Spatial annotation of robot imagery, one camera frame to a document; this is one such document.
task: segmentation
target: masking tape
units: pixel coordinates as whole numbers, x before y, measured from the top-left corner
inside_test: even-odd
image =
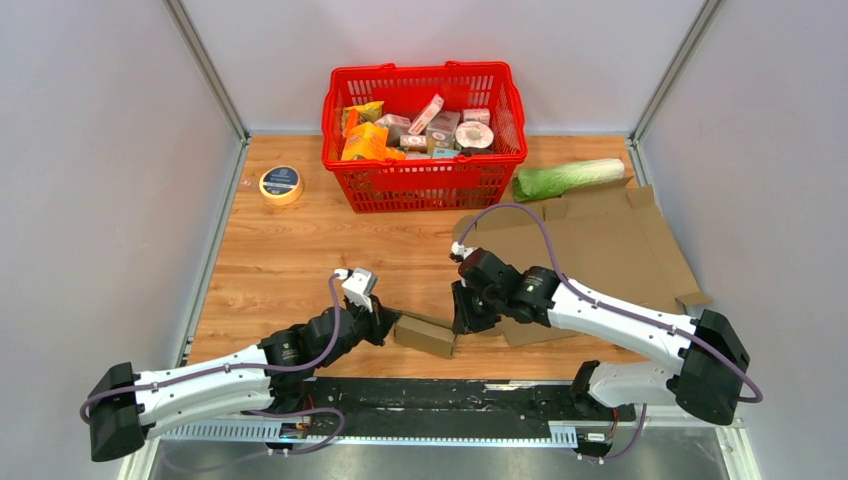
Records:
[[[262,175],[259,191],[272,205],[288,205],[303,193],[303,180],[292,167],[274,167]]]

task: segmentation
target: grocery item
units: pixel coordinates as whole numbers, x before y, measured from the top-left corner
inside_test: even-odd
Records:
[[[303,181],[292,167],[274,167],[262,175],[259,191],[271,205],[288,205],[303,193]]]
[[[456,143],[461,148],[488,148],[494,140],[492,129],[480,122],[465,122],[456,127]]]
[[[406,134],[412,122],[406,117],[387,113],[374,122],[374,125],[388,129],[389,139],[386,145],[397,147],[400,145],[400,136]]]
[[[365,105],[354,105],[345,107],[342,110],[342,132],[347,136],[347,120],[350,112],[355,111],[359,114],[358,123],[376,122],[383,116],[383,102],[370,102]]]
[[[400,146],[410,152],[426,152],[427,137],[424,135],[401,135]]]
[[[466,108],[462,111],[462,123],[480,122],[488,127],[491,117],[488,108]]]
[[[424,131],[424,127],[430,123],[433,118],[436,117],[436,114],[439,113],[439,110],[445,105],[445,99],[441,97],[438,93],[433,95],[433,99],[430,100],[430,103],[424,107],[424,110],[421,110],[421,113],[415,117],[415,120],[412,121],[412,125],[409,127],[410,135],[420,135],[421,132]]]
[[[434,148],[453,148],[453,137],[459,124],[459,112],[437,113],[427,124],[424,135],[427,137],[427,153],[432,154]]]
[[[385,159],[388,160],[390,158],[394,159],[394,160],[405,160],[406,159],[406,152],[404,152],[403,150],[399,150],[397,148],[388,147],[388,148],[386,148]]]
[[[345,141],[342,160],[382,160],[389,131],[371,122],[352,129]]]
[[[569,188],[606,183],[624,177],[618,158],[572,162],[551,168],[522,168],[512,179],[516,202],[558,197]]]
[[[360,122],[359,119],[359,112],[357,112],[356,110],[351,110],[350,112],[348,112],[347,121],[345,122],[344,128],[342,128],[342,133],[344,134],[345,138],[350,135],[351,130],[364,123]]]
[[[494,155],[494,150],[490,148],[465,147],[459,151],[460,155],[470,157],[471,155]]]
[[[459,150],[451,150],[450,148],[435,148],[433,149],[433,158],[454,158],[459,156]]]

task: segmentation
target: tape label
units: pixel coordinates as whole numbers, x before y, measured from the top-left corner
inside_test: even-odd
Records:
[[[297,172],[293,169],[279,167],[265,175],[262,186],[271,195],[285,195],[295,189],[298,181]]]

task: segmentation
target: yellow snack box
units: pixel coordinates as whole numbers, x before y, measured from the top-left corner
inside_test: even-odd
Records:
[[[406,152],[394,147],[388,147],[386,148],[386,160],[390,158],[394,158],[395,160],[406,160]]]
[[[389,130],[371,122],[363,123],[348,133],[342,160],[382,160],[386,156]]]
[[[347,135],[347,118],[350,116],[351,111],[356,111],[359,113],[359,123],[365,122],[376,122],[383,116],[383,102],[370,102],[365,105],[354,105],[352,107],[345,107],[342,110],[342,132]]]

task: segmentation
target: cable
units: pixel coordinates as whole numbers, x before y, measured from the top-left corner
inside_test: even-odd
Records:
[[[300,449],[297,449],[297,450],[289,450],[289,449],[286,449],[286,448],[284,448],[284,449],[274,449],[274,450],[264,449],[264,450],[261,450],[261,451],[258,451],[258,452],[248,453],[247,455],[243,455],[239,458],[236,458],[235,460],[231,460],[231,461],[226,462],[226,463],[214,465],[212,467],[202,467],[202,468],[185,468],[185,467],[180,467],[179,465],[174,465],[174,463],[171,462],[171,460],[168,458],[168,456],[166,454],[162,454],[162,457],[161,457],[162,463],[166,467],[168,467],[171,470],[174,470],[176,472],[187,474],[187,475],[197,475],[197,474],[201,474],[201,473],[209,473],[209,472],[213,472],[215,470],[221,470],[223,468],[232,467],[234,465],[238,465],[240,463],[244,463],[244,462],[247,462],[247,461],[250,461],[250,460],[254,460],[254,459],[257,459],[257,458],[261,458],[261,457],[267,457],[271,454],[273,454],[273,455],[283,455],[285,457],[289,457],[291,455],[304,455],[306,453],[312,453],[312,452],[315,452],[317,450],[321,450],[322,448],[328,446],[330,444],[330,442],[335,440],[341,434],[342,430],[344,430],[344,427],[345,427],[344,414],[342,414],[342,412],[339,411],[338,409],[331,408],[331,407],[311,408],[311,409],[308,409],[308,410],[302,410],[300,412],[290,412],[290,413],[268,413],[268,412],[263,412],[263,411],[260,411],[260,410],[251,410],[250,413],[253,413],[255,415],[260,415],[260,416],[263,416],[263,417],[267,417],[267,418],[289,418],[289,417],[300,417],[300,416],[303,416],[303,415],[314,416],[315,414],[331,413],[331,414],[339,417],[339,426],[336,427],[336,430],[333,433],[331,433],[330,435],[328,435],[327,438],[325,438],[324,440],[321,440],[320,442],[316,443],[315,445],[310,445],[306,448],[300,448]]]
[[[556,253],[554,253],[554,247],[553,247],[553,242],[551,240],[551,236],[548,233],[548,229],[545,228],[544,222],[542,221],[541,218],[539,218],[538,215],[536,215],[536,212],[527,208],[526,206],[520,205],[518,203],[509,202],[509,203],[498,203],[498,204],[492,205],[491,207],[488,207],[488,208],[481,210],[480,213],[478,213],[471,220],[471,222],[468,224],[468,226],[465,227],[465,230],[462,232],[462,235],[459,236],[458,243],[460,245],[464,245],[465,237],[468,236],[468,233],[471,231],[472,228],[474,228],[474,225],[477,224],[477,222],[480,220],[480,218],[482,218],[483,215],[486,215],[487,213],[491,212],[492,210],[495,210],[495,209],[498,209],[498,208],[517,208],[519,210],[524,211],[525,213],[527,213],[531,217],[533,217],[533,220],[536,221],[536,224],[539,226],[539,230],[541,230],[542,236],[545,239],[545,246],[548,247],[548,255],[551,258],[551,266],[553,267],[554,271],[557,274],[557,277],[559,277],[562,284],[565,285],[565,287],[568,288],[568,290],[571,291],[571,293],[576,295],[577,298],[580,298],[583,301],[589,302],[592,305],[597,306],[598,308],[602,308],[602,309],[607,310],[609,312],[617,313],[621,316],[631,318],[633,320],[638,320],[642,323],[647,323],[648,325],[652,325],[652,326],[657,327],[661,330],[665,330],[665,331],[671,333],[672,335],[680,335],[681,337],[685,338],[686,340],[689,340],[690,342],[692,342],[692,343],[698,345],[699,347],[703,348],[704,350],[706,350],[710,355],[715,357],[725,367],[729,368],[730,371],[732,371],[737,377],[739,377],[740,380],[742,380],[742,383],[744,383],[745,385],[748,386],[748,388],[751,389],[751,391],[754,393],[754,396],[753,397],[739,397],[738,400],[740,402],[743,402],[743,403],[760,403],[760,402],[763,401],[763,392],[762,392],[762,390],[760,390],[760,387],[758,387],[757,384],[754,383],[754,381],[751,380],[751,378],[748,375],[745,374],[745,372],[743,372],[732,361],[730,361],[730,359],[728,359],[726,356],[724,356],[724,354],[719,352],[715,347],[713,347],[712,345],[710,345],[706,341],[704,341],[701,338],[696,337],[695,335],[692,335],[691,333],[686,332],[684,330],[678,330],[676,327],[669,325],[665,322],[660,322],[660,321],[655,320],[653,318],[646,317],[644,315],[641,315],[641,314],[638,314],[638,313],[635,313],[635,312],[631,312],[629,310],[625,310],[623,308],[619,308],[619,307],[616,307],[614,305],[609,305],[609,304],[606,304],[606,303],[601,302],[599,300],[596,300],[596,299],[592,298],[591,296],[586,295],[585,293],[581,292],[577,287],[572,285],[570,279],[565,275],[565,273],[563,273],[562,268],[560,268],[560,266],[559,266],[559,262],[557,261],[557,258],[556,258]]]
[[[338,340],[338,338],[339,338],[339,329],[340,329],[340,326],[341,326],[341,307],[339,306],[339,297],[338,297],[338,295],[336,295],[336,289],[333,286],[333,280],[335,280],[338,277],[339,277],[339,274],[334,273],[333,275],[330,275],[330,278],[327,280],[327,285],[330,287],[330,296],[333,298],[333,313],[334,313],[333,334],[330,337],[330,342],[327,344],[327,347],[324,349],[323,352],[321,352],[321,355],[318,355],[315,359],[313,359],[313,360],[311,360],[307,363],[304,363],[302,365],[294,365],[294,366],[291,366],[291,367],[286,367],[286,366],[282,366],[282,365],[268,365],[268,364],[264,364],[264,363],[236,363],[236,364],[232,364],[232,365],[229,365],[229,366],[221,365],[221,366],[218,366],[218,367],[207,368],[205,370],[199,370],[199,371],[194,372],[194,373],[189,373],[189,374],[183,375],[181,377],[176,377],[176,378],[172,378],[172,379],[169,379],[169,380],[164,380],[164,381],[161,381],[161,382],[158,382],[158,383],[149,383],[149,384],[144,384],[144,385],[132,385],[132,386],[128,386],[128,387],[113,388],[111,390],[106,390],[105,392],[100,392],[98,394],[92,395],[91,397],[86,399],[86,401],[84,401],[82,403],[82,405],[80,406],[80,411],[79,411],[80,418],[86,424],[91,423],[91,418],[88,416],[88,407],[91,406],[92,404],[96,403],[96,402],[99,402],[100,400],[103,400],[104,398],[109,398],[109,397],[113,397],[115,395],[121,395],[121,394],[124,394],[124,393],[134,393],[134,392],[141,392],[141,391],[145,391],[145,390],[154,390],[154,389],[158,389],[158,388],[165,388],[165,387],[169,387],[171,385],[175,385],[175,384],[178,384],[178,383],[187,382],[189,380],[194,380],[195,378],[205,377],[207,375],[212,375],[214,373],[225,372],[225,371],[227,371],[228,368],[229,368],[229,370],[256,368],[256,369],[262,369],[262,370],[271,371],[271,372],[291,373],[291,372],[299,372],[299,371],[302,371],[302,370],[308,370],[312,367],[317,366],[322,361],[324,361],[325,358],[327,358],[327,355],[329,355],[330,352],[333,350],[333,347],[336,345],[336,340]]]
[[[610,441],[615,438],[615,431],[618,429],[618,409],[612,409],[612,428],[610,428]]]
[[[633,451],[633,447],[639,442],[639,437],[642,436],[642,429],[645,428],[645,421],[648,418],[648,406],[642,405],[642,415],[639,417],[639,423],[636,425],[636,433],[633,434],[633,438],[630,439],[630,442],[624,447],[624,450],[616,453],[615,455],[610,455],[608,457],[593,457],[591,455],[582,455],[583,458],[587,458],[589,460],[594,460],[598,463],[606,463],[611,462],[613,460],[621,460],[626,457],[627,454]]]

